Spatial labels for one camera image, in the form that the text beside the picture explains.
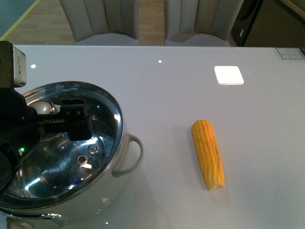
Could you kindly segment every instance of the white table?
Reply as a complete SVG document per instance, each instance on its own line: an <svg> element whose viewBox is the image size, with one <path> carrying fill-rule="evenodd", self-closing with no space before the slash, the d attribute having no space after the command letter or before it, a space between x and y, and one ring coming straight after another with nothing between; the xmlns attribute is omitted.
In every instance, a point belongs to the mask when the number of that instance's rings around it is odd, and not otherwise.
<svg viewBox="0 0 305 229"><path fill-rule="evenodd" d="M284 60L274 48L17 47L28 70L19 92L94 83L118 100L145 146L110 210L67 229L304 228L305 60ZM219 85L216 65L238 66L244 84ZM217 191L207 190L197 163L197 119L212 123L222 153L226 187Z"/></svg>

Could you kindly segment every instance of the wooden floor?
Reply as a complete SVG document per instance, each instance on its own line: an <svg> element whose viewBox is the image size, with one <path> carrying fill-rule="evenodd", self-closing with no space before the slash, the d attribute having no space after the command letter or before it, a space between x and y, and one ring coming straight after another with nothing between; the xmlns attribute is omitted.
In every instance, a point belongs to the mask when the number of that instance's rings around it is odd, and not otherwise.
<svg viewBox="0 0 305 229"><path fill-rule="evenodd" d="M139 1L140 45L163 45L163 0ZM5 40L12 44L74 44L71 29L59 0L40 0Z"/></svg>

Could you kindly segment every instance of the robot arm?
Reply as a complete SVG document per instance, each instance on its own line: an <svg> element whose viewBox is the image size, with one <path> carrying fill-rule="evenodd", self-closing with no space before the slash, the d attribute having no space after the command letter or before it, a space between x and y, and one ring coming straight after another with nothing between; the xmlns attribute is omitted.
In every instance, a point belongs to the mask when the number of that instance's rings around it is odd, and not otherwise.
<svg viewBox="0 0 305 229"><path fill-rule="evenodd" d="M37 114L14 90L26 83L25 55L9 42L0 42L0 193L14 179L30 151L44 134L68 133L71 141L91 138L86 101L63 99L56 114Z"/></svg>

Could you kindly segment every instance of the chair back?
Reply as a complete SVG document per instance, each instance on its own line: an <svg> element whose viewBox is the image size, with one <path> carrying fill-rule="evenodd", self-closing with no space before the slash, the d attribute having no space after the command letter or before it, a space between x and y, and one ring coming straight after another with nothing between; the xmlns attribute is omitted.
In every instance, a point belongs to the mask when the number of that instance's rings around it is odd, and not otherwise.
<svg viewBox="0 0 305 229"><path fill-rule="evenodd" d="M225 41L244 0L165 0L165 39L206 33Z"/></svg>
<svg viewBox="0 0 305 229"><path fill-rule="evenodd" d="M139 0L60 0L76 42L120 33L138 39Z"/></svg>

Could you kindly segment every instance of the label sticker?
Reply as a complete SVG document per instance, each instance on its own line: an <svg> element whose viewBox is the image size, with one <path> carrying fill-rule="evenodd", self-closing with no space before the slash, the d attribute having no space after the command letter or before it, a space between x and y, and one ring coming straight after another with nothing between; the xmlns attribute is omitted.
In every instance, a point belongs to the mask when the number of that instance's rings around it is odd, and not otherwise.
<svg viewBox="0 0 305 229"><path fill-rule="evenodd" d="M276 48L283 59L304 59L305 48Z"/></svg>

